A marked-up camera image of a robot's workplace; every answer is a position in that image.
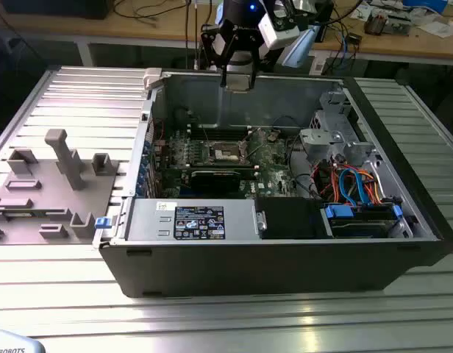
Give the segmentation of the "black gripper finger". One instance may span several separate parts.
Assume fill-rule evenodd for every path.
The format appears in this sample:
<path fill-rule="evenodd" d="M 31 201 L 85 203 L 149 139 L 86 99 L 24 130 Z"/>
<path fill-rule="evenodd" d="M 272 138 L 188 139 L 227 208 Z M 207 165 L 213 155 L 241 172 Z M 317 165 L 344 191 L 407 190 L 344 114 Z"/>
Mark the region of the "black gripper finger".
<path fill-rule="evenodd" d="M 227 86 L 227 66 L 234 54 L 234 39 L 224 40 L 219 29 L 207 29 L 201 33 L 201 43 L 207 62 L 221 72 L 220 86 Z"/>
<path fill-rule="evenodd" d="M 252 71 L 249 78 L 249 88 L 252 89 L 255 86 L 255 81 L 257 78 L 257 74 L 260 70 L 260 54 L 259 48 L 261 47 L 262 42 L 258 36 L 251 36 L 250 43 L 249 43 L 249 53 L 252 59 Z"/>

